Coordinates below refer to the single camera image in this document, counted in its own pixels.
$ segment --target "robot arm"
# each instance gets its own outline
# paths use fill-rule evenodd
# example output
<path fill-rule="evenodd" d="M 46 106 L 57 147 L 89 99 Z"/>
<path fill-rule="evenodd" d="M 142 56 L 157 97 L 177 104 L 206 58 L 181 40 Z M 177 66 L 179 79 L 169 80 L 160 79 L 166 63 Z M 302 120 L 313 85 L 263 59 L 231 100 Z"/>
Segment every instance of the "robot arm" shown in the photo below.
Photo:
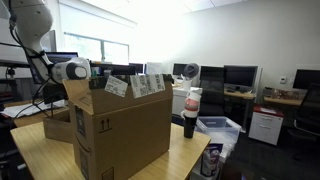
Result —
<path fill-rule="evenodd" d="M 44 53 L 40 40 L 52 25 L 52 16 L 45 0 L 2 0 L 10 12 L 10 30 L 24 47 L 27 60 L 41 81 L 62 83 L 63 79 L 85 79 L 91 75 L 89 62 L 84 58 L 53 64 Z"/>

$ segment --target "plastic storage bin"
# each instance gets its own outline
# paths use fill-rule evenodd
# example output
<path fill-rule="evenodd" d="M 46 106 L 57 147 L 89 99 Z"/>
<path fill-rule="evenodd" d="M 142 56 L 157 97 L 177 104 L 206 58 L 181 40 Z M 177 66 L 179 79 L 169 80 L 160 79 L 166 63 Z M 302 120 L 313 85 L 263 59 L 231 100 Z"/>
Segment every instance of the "plastic storage bin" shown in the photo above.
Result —
<path fill-rule="evenodd" d="M 223 116 L 198 117 L 196 131 L 211 137 L 210 143 L 221 143 L 231 150 L 238 141 L 241 126 Z"/>

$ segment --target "window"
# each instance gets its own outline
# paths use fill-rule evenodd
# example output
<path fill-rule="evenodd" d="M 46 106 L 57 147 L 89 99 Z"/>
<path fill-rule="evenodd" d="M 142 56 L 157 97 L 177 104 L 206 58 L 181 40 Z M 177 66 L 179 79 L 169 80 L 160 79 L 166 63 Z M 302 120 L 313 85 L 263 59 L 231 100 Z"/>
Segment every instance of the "window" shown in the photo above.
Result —
<path fill-rule="evenodd" d="M 65 49 L 93 61 L 128 64 L 129 45 L 65 33 Z"/>

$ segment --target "black cup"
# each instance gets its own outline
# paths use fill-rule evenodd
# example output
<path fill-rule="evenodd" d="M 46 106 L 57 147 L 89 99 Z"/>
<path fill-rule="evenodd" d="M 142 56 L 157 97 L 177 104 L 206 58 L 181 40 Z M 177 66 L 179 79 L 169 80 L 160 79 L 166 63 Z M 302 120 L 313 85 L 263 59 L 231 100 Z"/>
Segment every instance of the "black cup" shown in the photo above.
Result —
<path fill-rule="evenodd" d="M 184 137 L 186 138 L 192 138 L 193 137 L 193 132 L 194 132 L 194 128 L 196 127 L 196 123 L 197 123 L 197 117 L 187 117 L 184 116 Z"/>

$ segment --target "cardboard packaging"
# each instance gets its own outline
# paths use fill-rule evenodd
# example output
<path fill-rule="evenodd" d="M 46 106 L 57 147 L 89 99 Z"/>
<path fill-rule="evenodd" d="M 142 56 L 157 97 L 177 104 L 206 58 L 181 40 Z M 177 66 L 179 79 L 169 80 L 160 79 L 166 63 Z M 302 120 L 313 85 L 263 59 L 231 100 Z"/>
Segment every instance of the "cardboard packaging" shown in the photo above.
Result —
<path fill-rule="evenodd" d="M 64 81 L 85 179 L 128 179 L 168 151 L 171 76 L 146 76 Z"/>
<path fill-rule="evenodd" d="M 52 118 L 43 118 L 44 135 L 46 138 L 72 143 L 72 128 L 69 110 L 61 111 Z"/>

